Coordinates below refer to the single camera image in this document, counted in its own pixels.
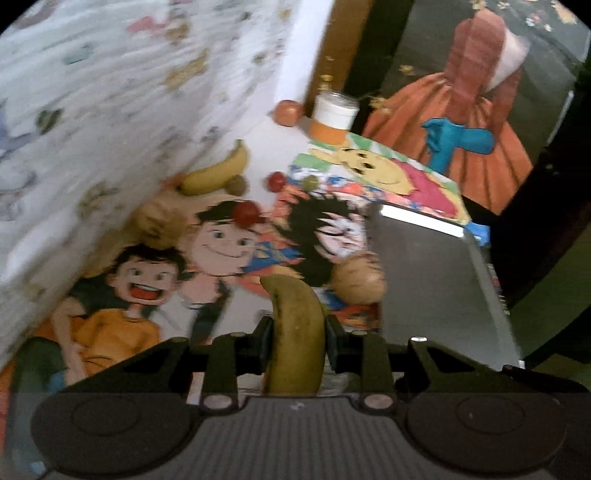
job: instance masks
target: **black hair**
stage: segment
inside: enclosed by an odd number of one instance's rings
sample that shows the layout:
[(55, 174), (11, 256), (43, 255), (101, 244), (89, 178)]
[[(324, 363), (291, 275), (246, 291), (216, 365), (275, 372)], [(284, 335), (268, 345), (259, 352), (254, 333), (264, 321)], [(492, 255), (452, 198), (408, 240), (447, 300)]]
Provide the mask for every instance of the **black hair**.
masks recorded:
[(115, 258), (115, 262), (111, 267), (111, 273), (116, 274), (119, 267), (133, 257), (140, 258), (146, 262), (163, 262), (176, 265), (178, 272), (177, 278), (180, 281), (190, 280), (195, 276), (194, 272), (186, 271), (187, 261), (177, 248), (172, 247), (167, 248), (166, 250), (157, 250), (144, 244), (125, 248), (117, 258)]
[(275, 225), (275, 229), (285, 238), (298, 245), (297, 249), (302, 261), (290, 265), (304, 281), (312, 287), (321, 287), (330, 280), (333, 264), (318, 253), (316, 246), (320, 240), (316, 230), (326, 225), (322, 219), (330, 218), (325, 212), (335, 213), (348, 218), (352, 213), (360, 212), (356, 207), (349, 206), (349, 202), (341, 200), (332, 194), (317, 194), (307, 199), (298, 198), (297, 203), (290, 204), (291, 210), (286, 220), (289, 229)]
[(238, 203), (237, 200), (225, 200), (224, 202), (220, 202), (217, 205), (208, 208), (204, 212), (196, 213), (195, 217), (200, 223), (220, 222), (221, 220), (230, 221), (232, 220), (232, 212)]

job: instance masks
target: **red tongue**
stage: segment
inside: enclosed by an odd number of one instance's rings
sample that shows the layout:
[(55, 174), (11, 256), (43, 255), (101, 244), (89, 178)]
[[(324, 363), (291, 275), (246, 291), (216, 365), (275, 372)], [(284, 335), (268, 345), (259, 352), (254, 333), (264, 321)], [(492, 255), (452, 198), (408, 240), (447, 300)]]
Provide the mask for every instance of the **red tongue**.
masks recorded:
[(144, 290), (143, 288), (139, 287), (131, 287), (129, 290), (132, 297), (142, 300), (158, 300), (158, 291), (157, 290)]

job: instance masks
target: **orange shirt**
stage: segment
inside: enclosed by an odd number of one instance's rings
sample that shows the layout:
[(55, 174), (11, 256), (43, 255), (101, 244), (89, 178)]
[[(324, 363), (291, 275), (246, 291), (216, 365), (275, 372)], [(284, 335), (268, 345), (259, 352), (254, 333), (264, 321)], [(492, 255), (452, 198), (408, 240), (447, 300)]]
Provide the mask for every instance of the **orange shirt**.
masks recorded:
[(94, 375), (153, 347), (159, 334), (149, 320), (129, 318), (122, 309), (105, 309), (91, 315), (73, 340), (85, 347), (80, 356), (86, 373)]

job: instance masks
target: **banana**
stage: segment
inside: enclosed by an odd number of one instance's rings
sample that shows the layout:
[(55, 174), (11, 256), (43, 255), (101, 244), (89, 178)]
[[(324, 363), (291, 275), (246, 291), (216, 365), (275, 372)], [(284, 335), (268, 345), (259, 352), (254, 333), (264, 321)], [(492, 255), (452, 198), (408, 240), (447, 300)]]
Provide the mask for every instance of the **banana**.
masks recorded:
[(180, 192), (184, 195), (202, 195), (219, 190), (232, 177), (240, 175), (247, 163), (248, 149), (242, 140), (236, 140), (236, 147), (225, 160), (188, 174), (180, 186)]
[(288, 275), (261, 277), (273, 302), (273, 346), (265, 395), (316, 395), (324, 371), (324, 313), (314, 291)]

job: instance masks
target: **blue glove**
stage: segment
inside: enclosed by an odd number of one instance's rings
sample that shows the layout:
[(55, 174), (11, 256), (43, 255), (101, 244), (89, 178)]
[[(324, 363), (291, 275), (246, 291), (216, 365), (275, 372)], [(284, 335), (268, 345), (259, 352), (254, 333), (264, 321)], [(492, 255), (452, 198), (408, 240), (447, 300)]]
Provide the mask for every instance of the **blue glove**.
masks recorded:
[(427, 130), (425, 140), (431, 160), (429, 168), (445, 174), (456, 148), (463, 148), (481, 155), (488, 155), (495, 148), (495, 137), (484, 128), (466, 128), (447, 118), (431, 118), (423, 123)]

